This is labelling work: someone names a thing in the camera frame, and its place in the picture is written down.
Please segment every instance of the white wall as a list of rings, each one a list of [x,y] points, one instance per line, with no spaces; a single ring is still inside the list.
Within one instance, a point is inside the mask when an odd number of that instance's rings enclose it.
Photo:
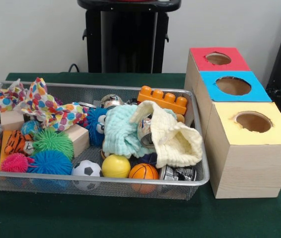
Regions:
[[[265,84],[281,42],[281,0],[183,0],[169,13],[164,72],[185,72],[190,47],[237,47]],[[0,1],[0,81],[9,72],[87,70],[85,10],[75,0]]]

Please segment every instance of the tiger plush toy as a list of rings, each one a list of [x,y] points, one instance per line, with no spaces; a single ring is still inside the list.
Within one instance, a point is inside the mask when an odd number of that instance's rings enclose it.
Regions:
[[[14,130],[5,147],[5,154],[22,153],[31,155],[33,152],[31,135],[23,135],[19,130]]]

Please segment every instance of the yellow ball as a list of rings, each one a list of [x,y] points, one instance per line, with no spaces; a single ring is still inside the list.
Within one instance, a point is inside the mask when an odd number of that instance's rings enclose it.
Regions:
[[[121,155],[110,155],[102,164],[102,174],[110,178],[127,178],[131,170],[129,160]]]

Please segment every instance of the metal basket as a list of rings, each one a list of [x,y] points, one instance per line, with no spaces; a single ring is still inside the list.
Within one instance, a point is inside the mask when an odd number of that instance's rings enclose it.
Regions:
[[[0,83],[0,88],[8,88],[12,82]],[[101,100],[107,94],[117,94],[123,101],[136,98],[140,88],[96,86],[96,85],[73,85],[47,83],[49,94],[58,97],[64,103],[86,102],[93,104]],[[195,125],[197,131],[201,132],[196,98],[189,91],[163,89],[164,92],[171,92],[178,96],[187,98],[187,112],[185,114],[186,125]],[[102,165],[100,148],[91,146],[81,155],[74,158],[75,164],[82,160],[89,159]],[[203,145],[203,159],[195,165],[197,171],[196,181],[167,181],[167,180],[146,180],[130,178],[104,178],[86,176],[64,176],[44,175],[29,173],[6,173],[0,172],[0,191],[19,192],[44,192],[44,193],[66,193],[85,194],[98,196],[120,196],[120,197],[142,197],[142,198],[165,198],[189,200],[199,186],[209,180],[209,168],[206,152]],[[155,190],[149,194],[135,192],[132,186],[153,186]]]

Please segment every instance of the cream knitted cloth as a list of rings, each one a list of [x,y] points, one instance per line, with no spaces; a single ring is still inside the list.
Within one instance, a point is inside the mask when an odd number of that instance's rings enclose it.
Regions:
[[[152,101],[139,104],[130,123],[141,121],[152,113],[151,138],[157,152],[156,167],[193,166],[202,159],[202,137]]]

